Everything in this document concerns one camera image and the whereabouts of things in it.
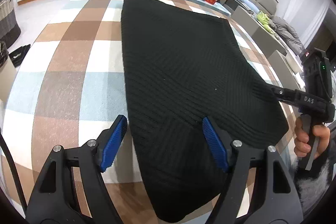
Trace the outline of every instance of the metal screw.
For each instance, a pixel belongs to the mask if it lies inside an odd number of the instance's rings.
[[[58,152],[58,151],[60,151],[61,149],[62,149],[62,147],[61,147],[60,145],[55,145],[54,148],[53,148],[53,150],[54,150],[55,152]]]
[[[268,147],[268,151],[269,151],[269,152],[275,152],[276,149],[275,149],[275,147],[274,147],[273,145],[270,145],[270,146]]]
[[[235,146],[235,147],[241,147],[243,145],[243,143],[240,141],[240,140],[234,140],[232,142],[232,144]]]
[[[87,141],[87,145],[88,145],[88,146],[95,146],[96,143],[97,143],[96,140],[89,140],[89,141]]]

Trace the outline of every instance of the human hand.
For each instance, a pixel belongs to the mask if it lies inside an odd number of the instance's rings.
[[[301,117],[298,117],[295,121],[295,134],[296,139],[294,140],[295,148],[294,152],[298,157],[305,157],[307,153],[311,150],[311,147],[307,142],[309,141],[308,133],[302,129]],[[313,127],[313,134],[320,137],[320,142],[317,147],[314,159],[320,156],[324,150],[328,147],[330,138],[330,129],[326,126],[319,124]]]

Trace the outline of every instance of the blue ribbed rubber pad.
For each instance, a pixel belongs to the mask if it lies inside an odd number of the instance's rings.
[[[224,148],[221,140],[219,139],[216,131],[212,127],[207,117],[205,117],[202,121],[202,128],[204,137],[207,140],[207,143],[211,150],[212,156],[214,157],[215,162],[217,163],[217,166],[219,168],[222,168],[223,171],[226,172],[229,168],[227,162],[226,149]]]
[[[123,117],[115,128],[114,132],[111,135],[111,138],[107,142],[103,154],[100,168],[102,172],[105,172],[106,169],[112,166],[114,158],[118,152],[118,149],[121,145],[121,142],[127,131],[127,119]]]

